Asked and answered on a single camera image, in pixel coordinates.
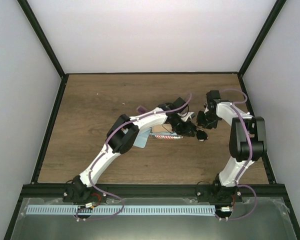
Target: black frame bar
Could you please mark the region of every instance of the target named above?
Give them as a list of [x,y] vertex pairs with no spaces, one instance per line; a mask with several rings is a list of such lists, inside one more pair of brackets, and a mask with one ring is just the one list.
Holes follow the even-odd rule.
[[[34,173],[31,179],[31,184],[26,184],[22,187],[19,199],[17,201],[15,210],[13,212],[10,224],[8,226],[6,235],[4,237],[5,240],[9,240],[13,234],[13,230],[16,224],[16,220],[20,211],[20,207],[22,204],[22,200],[24,198],[63,198],[63,193],[66,188],[65,183],[38,183],[38,177],[41,171],[41,167],[46,155],[46,151],[48,148],[48,144],[50,141],[50,137],[53,131],[53,127],[58,115],[59,107],[62,102],[62,97],[66,88],[66,84],[69,78],[69,74],[65,74],[63,71],[48,39],[46,38],[35,14],[33,13],[29,3],[27,0],[17,0],[20,4],[24,14],[29,20],[33,30],[38,36],[42,46],[44,47],[46,53],[48,54],[51,62],[53,63],[56,71],[61,77],[61,83],[59,86],[59,90],[55,99],[55,103],[51,112],[51,116],[48,122],[48,126],[44,135],[44,139],[42,142],[42,146],[38,155],[38,159],[36,162],[36,166],[34,169]],[[271,26],[275,22],[277,16],[279,15],[282,7],[284,6],[286,0],[277,0],[268,15],[261,31],[259,32],[251,50],[249,51],[242,67],[239,72],[231,71],[231,72],[122,72],[122,73],[72,73],[72,74],[136,74],[136,75],[151,75],[151,74],[236,74],[238,77],[238,81],[240,83],[240,87],[244,93],[247,93],[243,75],[247,71],[249,65],[251,64],[254,56],[259,50],[262,42],[267,36]],[[251,105],[250,100],[248,99],[246,103],[247,109],[254,115],[254,111]],[[264,164],[264,168],[267,174],[267,178],[270,184],[255,184],[250,185],[255,191],[258,197],[282,197],[285,205],[289,208],[290,213],[289,217],[292,222],[295,234],[297,239],[300,240],[300,227],[298,221],[296,219],[294,210],[292,208],[289,196],[287,194],[286,188],[284,184],[278,184],[276,182],[276,178],[274,172],[272,170],[268,155],[262,156],[262,161]],[[106,190],[108,192],[112,192],[117,194],[123,198],[197,198],[198,201],[206,201],[207,199],[203,198],[203,196],[197,196],[198,190],[200,191],[208,191],[211,188],[211,185],[156,185],[156,184],[98,184],[98,187]],[[240,189],[242,197],[252,197],[252,193],[248,189]]]

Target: gray floor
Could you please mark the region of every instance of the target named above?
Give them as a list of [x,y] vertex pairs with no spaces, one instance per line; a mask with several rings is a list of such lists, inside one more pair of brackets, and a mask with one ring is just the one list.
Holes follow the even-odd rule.
[[[147,201],[144,203],[147,205],[151,202],[148,199],[142,201]],[[178,199],[166,199],[163,202],[173,205]],[[76,222],[72,215],[26,215],[27,203],[31,203],[31,200],[26,199],[21,208],[13,240],[296,239],[288,211],[280,198],[258,198],[257,208],[252,215],[229,222],[219,222],[213,216],[116,216],[101,221]],[[58,201],[46,201],[43,204],[58,204]],[[244,215],[253,204],[253,198],[245,204],[236,203],[233,216]]]

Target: white panel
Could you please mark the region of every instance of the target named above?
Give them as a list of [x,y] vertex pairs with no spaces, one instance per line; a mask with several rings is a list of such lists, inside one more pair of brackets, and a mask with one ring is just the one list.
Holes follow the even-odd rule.
[[269,158],[300,224],[300,0],[286,1],[244,82],[265,118]]
[[0,240],[30,183],[60,78],[16,0],[0,0]]
[[29,0],[66,73],[238,71],[275,0]]

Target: white vent strip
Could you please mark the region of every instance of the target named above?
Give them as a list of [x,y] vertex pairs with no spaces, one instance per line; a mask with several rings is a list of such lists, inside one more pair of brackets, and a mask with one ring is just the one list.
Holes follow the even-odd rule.
[[[121,206],[100,205],[93,210],[85,209],[78,215],[112,215],[118,212]],[[78,211],[77,205],[28,205],[27,215],[74,215]],[[176,206],[125,206],[120,215],[188,215],[188,216],[214,216],[215,206],[208,205],[176,205]]]

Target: gray wall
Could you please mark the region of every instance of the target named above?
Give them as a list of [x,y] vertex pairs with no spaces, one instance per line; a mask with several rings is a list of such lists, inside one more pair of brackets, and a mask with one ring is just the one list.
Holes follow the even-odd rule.
[[276,0],[28,0],[66,73],[238,71]]
[[16,0],[0,0],[0,240],[30,183],[60,84]]
[[300,224],[300,0],[288,0],[244,75],[268,154]]

